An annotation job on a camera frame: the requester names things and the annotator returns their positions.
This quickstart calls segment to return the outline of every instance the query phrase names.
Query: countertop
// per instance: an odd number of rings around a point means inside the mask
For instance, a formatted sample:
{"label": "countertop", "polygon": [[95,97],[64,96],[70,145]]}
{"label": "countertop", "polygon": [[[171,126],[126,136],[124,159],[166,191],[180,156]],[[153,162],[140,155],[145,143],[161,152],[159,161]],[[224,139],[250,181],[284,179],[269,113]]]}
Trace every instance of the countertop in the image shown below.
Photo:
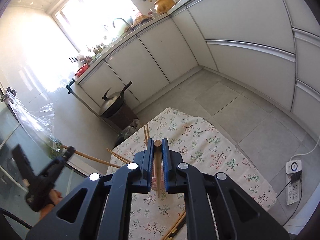
{"label": "countertop", "polygon": [[125,36],[123,39],[118,39],[112,47],[104,49],[102,52],[102,55],[79,77],[76,79],[76,84],[79,84],[103,59],[105,59],[110,53],[112,53],[115,49],[120,47],[122,44],[124,44],[126,41],[128,41],[130,38],[137,35],[139,32],[143,31],[144,29],[148,28],[149,26],[155,24],[156,22],[166,18],[170,17],[171,14],[178,11],[180,8],[182,8],[185,4],[190,2],[191,0],[180,0],[177,2],[167,13],[162,14],[158,16],[157,18],[147,22],[146,24],[142,25],[141,27],[137,28],[133,32],[129,33],[127,36]]}

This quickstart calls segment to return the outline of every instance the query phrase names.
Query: handheld clamp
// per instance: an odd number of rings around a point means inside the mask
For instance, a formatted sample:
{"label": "handheld clamp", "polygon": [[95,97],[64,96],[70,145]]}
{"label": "handheld clamp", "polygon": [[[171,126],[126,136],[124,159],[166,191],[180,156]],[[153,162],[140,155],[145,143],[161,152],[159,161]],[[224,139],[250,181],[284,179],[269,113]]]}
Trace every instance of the handheld clamp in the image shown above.
{"label": "handheld clamp", "polygon": [[39,212],[47,204],[52,203],[49,198],[49,192],[54,188],[55,181],[58,179],[64,165],[73,155],[74,151],[74,148],[70,147],[64,155],[54,158],[39,175],[36,176],[20,145],[17,145],[12,150],[12,156],[25,185],[28,187],[25,200],[33,211]]}
{"label": "handheld clamp", "polygon": [[[153,140],[115,173],[91,174],[27,234],[26,240],[127,240],[132,193],[151,190]],[[162,140],[165,189],[184,193],[189,240],[289,240],[289,234],[225,173],[201,173]]]}

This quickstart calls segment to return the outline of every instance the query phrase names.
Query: white cabinet door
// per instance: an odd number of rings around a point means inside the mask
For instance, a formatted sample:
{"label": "white cabinet door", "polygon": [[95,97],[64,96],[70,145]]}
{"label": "white cabinet door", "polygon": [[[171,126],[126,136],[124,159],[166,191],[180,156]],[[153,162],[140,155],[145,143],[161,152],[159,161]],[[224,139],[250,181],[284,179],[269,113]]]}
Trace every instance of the white cabinet door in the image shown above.
{"label": "white cabinet door", "polygon": [[[103,95],[111,87],[108,92],[110,96],[114,92],[121,91],[125,84],[117,77],[107,63],[103,61],[100,66],[96,66],[96,69],[81,85],[82,89],[95,101],[99,106],[103,103]],[[124,92],[124,100],[127,105],[133,109],[137,107],[140,102],[134,97],[134,95],[127,89]]]}
{"label": "white cabinet door", "polygon": [[292,113],[313,133],[320,134],[320,94],[302,82],[297,81]]}
{"label": "white cabinet door", "polygon": [[201,0],[188,10],[205,39],[247,41],[294,53],[283,0]]}
{"label": "white cabinet door", "polygon": [[139,36],[170,82],[198,63],[172,19]]}
{"label": "white cabinet door", "polygon": [[320,26],[304,0],[284,0],[292,26],[320,36]]}
{"label": "white cabinet door", "polygon": [[173,16],[172,20],[182,33],[199,65],[217,71],[210,50],[188,10]]}
{"label": "white cabinet door", "polygon": [[297,46],[297,79],[320,93],[320,37],[301,30],[295,30],[294,36]]}
{"label": "white cabinet door", "polygon": [[120,48],[107,63],[124,83],[132,81],[130,91],[141,103],[169,84],[138,38]]}
{"label": "white cabinet door", "polygon": [[261,52],[254,47],[208,46],[221,73],[255,88],[290,111],[295,84],[293,55],[288,60],[269,54],[272,50]]}

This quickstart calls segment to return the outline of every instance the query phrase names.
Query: blue gripper pad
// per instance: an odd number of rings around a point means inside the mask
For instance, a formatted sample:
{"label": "blue gripper pad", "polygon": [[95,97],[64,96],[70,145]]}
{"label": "blue gripper pad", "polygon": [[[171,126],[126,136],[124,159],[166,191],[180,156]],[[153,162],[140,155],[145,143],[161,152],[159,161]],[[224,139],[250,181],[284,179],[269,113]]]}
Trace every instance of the blue gripper pad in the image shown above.
{"label": "blue gripper pad", "polygon": [[151,191],[153,154],[153,139],[150,138],[147,149],[134,155],[132,162],[139,164],[141,169],[140,180],[132,184],[136,193],[146,194]]}
{"label": "blue gripper pad", "polygon": [[162,163],[165,191],[169,194],[180,193],[185,188],[186,179],[176,172],[176,166],[182,163],[180,153],[169,150],[168,139],[162,139]]}

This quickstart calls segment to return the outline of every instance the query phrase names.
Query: bright window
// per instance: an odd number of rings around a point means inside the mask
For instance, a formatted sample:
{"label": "bright window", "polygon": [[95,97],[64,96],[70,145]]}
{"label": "bright window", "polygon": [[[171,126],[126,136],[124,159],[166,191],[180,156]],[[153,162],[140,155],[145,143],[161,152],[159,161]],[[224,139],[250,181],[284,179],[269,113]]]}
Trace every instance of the bright window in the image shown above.
{"label": "bright window", "polygon": [[80,50],[116,38],[115,18],[128,20],[139,13],[131,0],[68,0],[56,18],[71,42]]}

